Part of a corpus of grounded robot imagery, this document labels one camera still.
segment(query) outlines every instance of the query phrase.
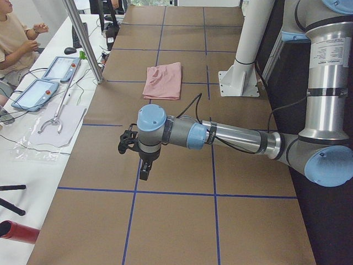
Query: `person's hand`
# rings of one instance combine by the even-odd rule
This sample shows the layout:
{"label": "person's hand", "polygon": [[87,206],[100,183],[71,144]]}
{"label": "person's hand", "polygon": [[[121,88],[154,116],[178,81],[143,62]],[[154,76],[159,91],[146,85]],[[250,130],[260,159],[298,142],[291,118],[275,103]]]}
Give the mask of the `person's hand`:
{"label": "person's hand", "polygon": [[40,34],[40,33],[44,33],[44,32],[48,32],[49,28],[47,25],[45,25],[44,23],[40,23],[40,24],[34,24],[33,29],[36,33]]}
{"label": "person's hand", "polygon": [[20,49],[24,52],[31,52],[38,50],[38,43],[35,40],[26,40],[22,43]]}
{"label": "person's hand", "polygon": [[113,8],[116,9],[119,7],[119,0],[111,0],[111,4],[113,5]]}

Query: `red cylinder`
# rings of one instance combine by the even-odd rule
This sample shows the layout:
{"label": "red cylinder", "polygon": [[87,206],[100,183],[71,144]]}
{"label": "red cylinder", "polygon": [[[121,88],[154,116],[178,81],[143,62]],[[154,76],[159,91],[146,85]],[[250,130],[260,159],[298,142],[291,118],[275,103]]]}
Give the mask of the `red cylinder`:
{"label": "red cylinder", "polygon": [[0,223],[0,238],[35,244],[40,230],[12,221]]}

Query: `white stand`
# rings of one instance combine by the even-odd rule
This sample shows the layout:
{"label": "white stand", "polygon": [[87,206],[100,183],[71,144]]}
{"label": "white stand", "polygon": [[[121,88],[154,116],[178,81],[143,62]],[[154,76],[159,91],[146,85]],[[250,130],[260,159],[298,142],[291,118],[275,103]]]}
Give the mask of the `white stand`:
{"label": "white stand", "polygon": [[252,62],[256,59],[274,2],[275,0],[251,0],[249,2],[234,64],[227,72],[218,73],[221,96],[259,96]]}

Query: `beige t-shirt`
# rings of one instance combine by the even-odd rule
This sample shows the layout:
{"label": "beige t-shirt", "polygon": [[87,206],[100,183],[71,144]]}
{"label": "beige t-shirt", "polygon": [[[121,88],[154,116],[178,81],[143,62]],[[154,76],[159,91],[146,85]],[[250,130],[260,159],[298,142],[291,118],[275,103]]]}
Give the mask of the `beige t-shirt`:
{"label": "beige t-shirt", "polygon": [[[0,22],[0,62],[5,60],[5,56],[17,50],[24,41],[28,40],[26,30],[29,28],[23,25],[15,14],[6,15],[7,20]],[[12,71],[22,70],[33,65],[35,60],[34,52],[27,52],[14,65],[0,70],[0,76],[4,76]]]}

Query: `label on robot arm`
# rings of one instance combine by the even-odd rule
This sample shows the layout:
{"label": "label on robot arm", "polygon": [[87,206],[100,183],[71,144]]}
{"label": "label on robot arm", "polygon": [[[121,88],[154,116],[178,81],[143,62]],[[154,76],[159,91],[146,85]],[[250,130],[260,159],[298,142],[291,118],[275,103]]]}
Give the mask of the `label on robot arm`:
{"label": "label on robot arm", "polygon": [[310,69],[326,65],[348,67],[351,38],[319,41],[311,45]]}

